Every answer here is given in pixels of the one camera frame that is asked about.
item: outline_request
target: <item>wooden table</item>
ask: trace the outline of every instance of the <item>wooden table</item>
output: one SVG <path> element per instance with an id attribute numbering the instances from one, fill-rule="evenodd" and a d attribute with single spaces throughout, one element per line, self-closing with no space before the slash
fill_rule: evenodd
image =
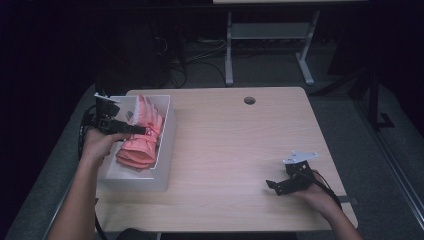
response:
<path id="1" fill-rule="evenodd" d="M 288 178 L 282 159 L 292 150 L 310 160 L 335 193 L 346 195 L 302 88 L 130 91 L 171 95 L 177 119 L 166 192 L 101 192 L 96 205 L 105 231 L 309 231 L 330 229 L 317 212 L 277 196 L 266 179 Z M 248 105 L 246 97 L 256 103 Z M 343 210 L 357 226 L 349 203 Z"/>

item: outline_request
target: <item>black cable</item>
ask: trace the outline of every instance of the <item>black cable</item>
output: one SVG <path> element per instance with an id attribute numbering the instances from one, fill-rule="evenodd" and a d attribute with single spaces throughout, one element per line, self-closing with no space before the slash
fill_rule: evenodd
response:
<path id="1" fill-rule="evenodd" d="M 99 236 L 102 240 L 107 240 L 106 234 L 105 234 L 105 232 L 103 232 L 103 229 L 100 226 L 99 219 L 97 218 L 96 213 L 94 213 L 94 217 L 95 217 L 95 226 L 96 226 L 96 229 L 97 229 L 97 234 L 99 234 Z"/>
<path id="2" fill-rule="evenodd" d="M 330 185 L 328 184 L 328 182 L 327 182 L 327 180 L 325 180 L 325 178 L 317 171 L 317 170 L 312 170 L 312 172 L 314 172 L 314 173 L 316 173 L 316 174 L 318 174 L 320 177 L 321 177 L 321 179 L 325 182 L 325 184 L 327 185 L 327 187 L 329 188 L 329 189 L 331 189 L 331 187 L 330 187 Z"/>
<path id="3" fill-rule="evenodd" d="M 190 64 L 204 64 L 204 65 L 209 65 L 209 66 L 211 66 L 211 67 L 215 68 L 215 69 L 218 71 L 219 75 L 221 76 L 222 80 L 224 80 L 224 83 L 225 83 L 225 77 L 224 77 L 224 74 L 223 74 L 223 73 L 221 72 L 221 70 L 220 70 L 217 66 L 215 66 L 214 64 L 212 64 L 212 63 L 208 63 L 208 62 L 193 62 L 193 63 L 190 63 Z"/>
<path id="4" fill-rule="evenodd" d="M 299 171 L 295 172 L 296 174 L 299 174 L 307 179 L 309 179 L 312 183 L 315 183 L 318 187 L 320 187 L 325 193 L 327 193 L 333 200 L 336 202 L 336 204 L 339 206 L 340 209 L 342 209 L 342 204 L 340 203 L 339 198 L 336 196 L 336 194 L 331 190 L 330 188 L 327 188 L 324 184 L 322 184 L 320 181 L 316 180 L 315 177 L 311 178 L 310 176 L 301 173 Z"/>

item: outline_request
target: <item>human hand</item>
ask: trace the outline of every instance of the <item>human hand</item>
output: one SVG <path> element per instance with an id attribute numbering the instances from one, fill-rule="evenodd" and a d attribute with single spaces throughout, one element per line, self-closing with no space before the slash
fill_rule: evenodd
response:
<path id="1" fill-rule="evenodd" d="M 313 170 L 314 177 L 317 181 L 324 184 L 321 176 L 318 171 Z M 290 195 L 296 196 L 298 198 L 306 201 L 313 209 L 318 211 L 324 218 L 327 218 L 329 214 L 332 214 L 334 211 L 339 211 L 340 208 L 336 202 L 328 195 L 324 190 L 318 187 L 315 183 L 312 183 L 308 189 L 303 191 L 297 191 L 291 193 Z"/>
<path id="2" fill-rule="evenodd" d="M 97 129 L 88 130 L 85 135 L 81 161 L 99 168 L 102 165 L 103 159 L 110 154 L 113 143 L 129 138 L 130 136 L 131 134 L 129 133 L 104 135 Z"/>

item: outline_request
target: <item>gray carpet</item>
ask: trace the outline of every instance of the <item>gray carpet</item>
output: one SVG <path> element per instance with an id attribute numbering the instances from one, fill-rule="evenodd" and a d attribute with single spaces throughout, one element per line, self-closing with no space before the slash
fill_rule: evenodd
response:
<path id="1" fill-rule="evenodd" d="M 277 51 L 265 49 L 256 56 L 234 58 L 234 87 L 300 86 L 313 92 L 338 79 L 338 76 L 327 75 L 334 45 L 314 45 L 309 52 L 307 62 L 316 81 L 314 86 L 303 82 L 295 61 L 295 49 L 296 46 Z M 201 62 L 214 64 L 223 73 L 223 57 Z M 221 74 L 211 65 L 192 64 L 188 72 L 184 88 L 225 86 Z M 174 74 L 177 81 L 183 81 L 179 72 Z M 346 191 L 357 200 L 353 208 L 359 222 L 358 230 L 365 239 L 424 239 L 424 232 L 398 189 L 368 122 L 356 102 L 347 95 L 350 86 L 348 83 L 324 97 L 310 97 L 310 102 Z M 165 87 L 174 88 L 171 83 Z M 401 161 L 417 194 L 424 199 L 424 174 L 421 174 L 424 140 L 401 111 L 393 94 L 384 87 L 380 92 L 380 110 L 388 113 L 396 126 L 383 129 L 381 134 Z M 75 170 L 79 121 L 83 111 L 94 102 L 93 93 L 93 88 L 88 89 L 75 109 L 7 239 L 43 239 Z M 116 235 L 108 234 L 110 239 Z M 306 232 L 298 233 L 298 239 L 333 239 L 333 236 L 331 231 Z"/>

